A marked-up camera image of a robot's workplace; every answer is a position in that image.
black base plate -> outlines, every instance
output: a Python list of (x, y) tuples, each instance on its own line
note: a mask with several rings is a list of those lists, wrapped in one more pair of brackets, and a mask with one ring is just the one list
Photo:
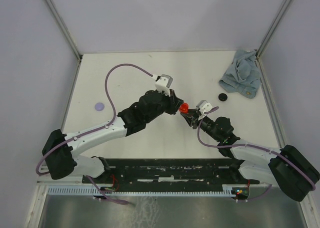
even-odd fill
[[(237, 169), (230, 166), (235, 159), (106, 159), (110, 173), (102, 174), (94, 181), (110, 184), (114, 174), (122, 192), (199, 192), (222, 191), (223, 184), (247, 184)], [(173, 182), (161, 181), (172, 178)], [(90, 183), (85, 176), (83, 183)]]

white wall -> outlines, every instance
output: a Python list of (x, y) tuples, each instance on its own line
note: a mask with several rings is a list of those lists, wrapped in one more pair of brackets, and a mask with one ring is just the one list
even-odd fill
[(81, 53), (257, 49), (282, 0), (53, 0)]
[[(288, 142), (320, 171), (320, 2), (294, 0), (262, 57)], [(320, 192), (313, 192), (320, 207)]]
[(0, 226), (23, 227), (77, 60), (43, 0), (0, 0)]

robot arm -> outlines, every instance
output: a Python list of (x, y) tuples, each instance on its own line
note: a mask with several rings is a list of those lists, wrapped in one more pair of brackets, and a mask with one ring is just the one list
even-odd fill
[(104, 158), (89, 158), (81, 154), (109, 140), (137, 133), (163, 113), (175, 114), (183, 100), (176, 97), (174, 90), (170, 89), (173, 79), (168, 75), (158, 76), (155, 79), (156, 90), (147, 91), (138, 102), (119, 112), (112, 124), (107, 121), (86, 130), (68, 134), (62, 134), (60, 129), (53, 131), (42, 154), (47, 154), (57, 144), (63, 142), (65, 144), (45, 159), (52, 179), (61, 179), (69, 174), (89, 175), (96, 178), (109, 172), (110, 168)]
[[(217, 148), (221, 147), (218, 150), (223, 156), (239, 160), (233, 168), (242, 177), (278, 185), (287, 196), (296, 201), (302, 201), (313, 189), (305, 177), (275, 155), (274, 149), (262, 146), (261, 149), (251, 148), (255, 145), (235, 136), (230, 119), (219, 117), (213, 121), (204, 116), (208, 111), (207, 107), (212, 108), (207, 101), (201, 101), (196, 109), (184, 110), (181, 115), (190, 127), (196, 129), (200, 126), (201, 130), (217, 141), (219, 143)], [(274, 151), (297, 166), (314, 184), (319, 181), (319, 172), (295, 147), (286, 145), (283, 149)]]

white bracket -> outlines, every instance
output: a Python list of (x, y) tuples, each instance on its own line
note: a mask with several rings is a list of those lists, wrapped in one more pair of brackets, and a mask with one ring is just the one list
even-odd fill
[(162, 74), (160, 78), (155, 82), (156, 90), (159, 93), (164, 93), (165, 95), (170, 97), (170, 85), (174, 79), (169, 76)]
[(269, 167), (259, 166), (246, 160), (240, 165), (239, 173), (245, 179), (256, 179), (260, 182), (278, 186), (278, 183)]
[(209, 112), (212, 109), (211, 103), (207, 102), (207, 100), (201, 100), (200, 103), (196, 105), (201, 113), (201, 116), (198, 120), (201, 120), (206, 117), (206, 112)]

blue towel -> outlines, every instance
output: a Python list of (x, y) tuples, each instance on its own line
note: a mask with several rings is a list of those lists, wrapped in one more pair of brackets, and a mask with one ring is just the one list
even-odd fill
[(227, 92), (239, 92), (253, 99), (260, 86), (261, 73), (255, 64), (256, 52), (238, 50), (219, 84)]

